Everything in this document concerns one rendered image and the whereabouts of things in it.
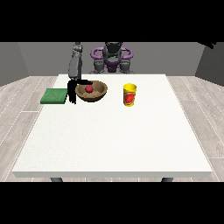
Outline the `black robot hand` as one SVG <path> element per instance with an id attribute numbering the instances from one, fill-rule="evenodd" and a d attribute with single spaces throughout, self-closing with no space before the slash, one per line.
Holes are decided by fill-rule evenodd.
<path id="1" fill-rule="evenodd" d="M 77 85 L 92 85 L 93 82 L 90 80 L 81 80 L 81 79 L 77 79 L 77 80 L 70 80 L 67 83 L 67 93 L 69 96 L 69 101 L 73 104 L 76 103 L 76 93 L 75 93 L 75 89 L 77 87 Z"/>

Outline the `green square pad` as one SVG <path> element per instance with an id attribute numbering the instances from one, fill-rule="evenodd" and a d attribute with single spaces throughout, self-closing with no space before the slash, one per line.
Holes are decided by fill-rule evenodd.
<path id="1" fill-rule="evenodd" d="M 41 104 L 64 104 L 67 99 L 66 88 L 48 88 L 41 100 Z"/>

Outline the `brown wooden bowl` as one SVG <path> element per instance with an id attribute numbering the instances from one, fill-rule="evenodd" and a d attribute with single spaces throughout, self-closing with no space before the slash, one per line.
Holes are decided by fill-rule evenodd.
<path id="1" fill-rule="evenodd" d="M 93 80 L 92 88 L 93 91 L 88 93 L 86 91 L 87 85 L 78 85 L 75 89 L 75 93 L 84 102 L 97 102 L 99 101 L 108 91 L 108 87 L 104 82 L 99 80 Z"/>

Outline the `yellow cup with melon print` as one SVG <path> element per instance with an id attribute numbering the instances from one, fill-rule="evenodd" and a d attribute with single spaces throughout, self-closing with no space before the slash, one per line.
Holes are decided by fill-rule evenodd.
<path id="1" fill-rule="evenodd" d="M 132 107 L 135 102 L 137 86 L 133 83 L 126 83 L 123 86 L 123 104 Z"/>

